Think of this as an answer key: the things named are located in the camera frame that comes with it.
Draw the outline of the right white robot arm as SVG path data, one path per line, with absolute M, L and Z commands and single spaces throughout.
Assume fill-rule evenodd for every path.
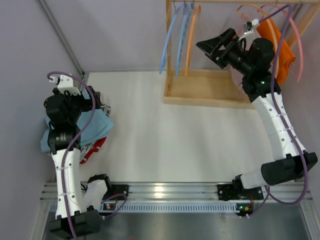
M 242 74 L 242 89 L 257 110 L 271 144 L 272 161 L 236 176 L 232 181 L 235 189 L 247 193 L 262 186 L 304 179 L 300 195 L 304 197 L 309 170 L 318 162 L 318 157 L 299 141 L 284 108 L 281 88 L 270 72 L 275 58 L 273 43 L 260 37 L 246 49 L 246 40 L 229 28 L 219 36 L 195 45 L 220 68 L 231 66 Z

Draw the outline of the red trousers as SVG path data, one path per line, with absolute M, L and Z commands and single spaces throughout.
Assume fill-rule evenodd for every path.
M 92 154 L 98 153 L 103 147 L 107 137 L 103 137 L 93 143 L 90 143 L 81 148 L 80 153 L 80 164 L 85 164 L 88 159 L 92 156 Z

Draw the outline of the light blue plastic hanger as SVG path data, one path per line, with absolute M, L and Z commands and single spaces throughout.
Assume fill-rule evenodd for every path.
M 170 8 L 167 9 L 167 20 L 169 21 L 169 23 L 167 26 L 166 38 L 164 41 L 164 46 L 163 46 L 163 50 L 160 58 L 160 65 L 158 70 L 160 75 L 162 74 L 165 65 L 167 65 L 167 71 L 169 71 L 169 68 L 171 67 L 171 65 L 168 63 L 168 58 L 170 57 L 170 54 L 171 54 L 171 46 L 169 45 L 171 44 L 172 31 L 180 11 L 182 9 L 184 10 L 185 6 L 186 4 L 182 3 L 177 8 L 175 8 L 173 16 L 169 16 L 169 14 L 172 13 L 172 10 Z

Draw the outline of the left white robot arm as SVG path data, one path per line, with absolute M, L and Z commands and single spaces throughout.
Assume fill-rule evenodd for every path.
M 106 174 L 94 175 L 82 192 L 80 180 L 81 134 L 78 127 L 82 113 L 94 114 L 101 108 L 100 93 L 89 86 L 89 98 L 82 93 L 53 89 L 53 95 L 44 101 L 49 118 L 47 144 L 56 172 L 57 209 L 49 231 L 63 240 L 76 240 L 101 229 L 99 209 L 110 188 Z

